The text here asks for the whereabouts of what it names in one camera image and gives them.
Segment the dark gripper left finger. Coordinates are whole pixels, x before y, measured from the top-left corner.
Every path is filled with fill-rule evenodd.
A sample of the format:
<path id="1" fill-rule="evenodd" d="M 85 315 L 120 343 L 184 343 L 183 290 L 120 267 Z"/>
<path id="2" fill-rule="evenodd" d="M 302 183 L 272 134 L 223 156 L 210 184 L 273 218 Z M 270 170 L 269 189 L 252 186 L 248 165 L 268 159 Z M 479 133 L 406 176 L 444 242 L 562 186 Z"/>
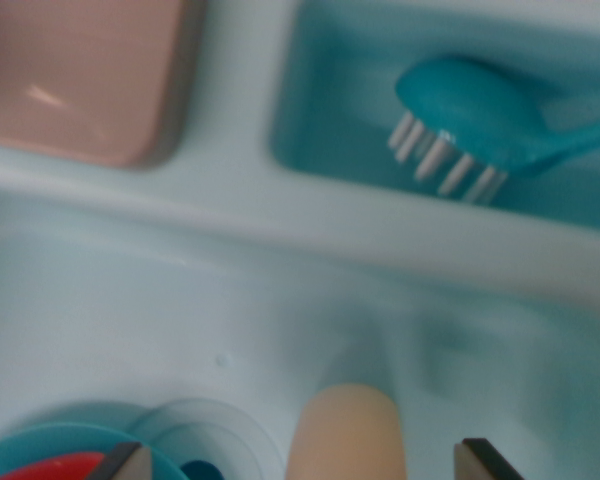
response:
<path id="1" fill-rule="evenodd" d="M 139 442 L 116 445 L 97 467 L 102 480 L 150 480 L 153 478 L 152 454 Z"/>

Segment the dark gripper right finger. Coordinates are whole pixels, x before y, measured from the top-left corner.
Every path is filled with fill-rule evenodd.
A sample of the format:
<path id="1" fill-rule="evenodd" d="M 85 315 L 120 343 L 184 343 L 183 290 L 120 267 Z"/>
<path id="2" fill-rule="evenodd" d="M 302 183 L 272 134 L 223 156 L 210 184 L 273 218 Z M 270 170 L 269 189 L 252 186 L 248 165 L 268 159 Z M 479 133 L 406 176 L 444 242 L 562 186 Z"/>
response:
<path id="1" fill-rule="evenodd" d="M 486 438 L 454 445 L 455 480 L 522 480 L 522 475 Z"/>

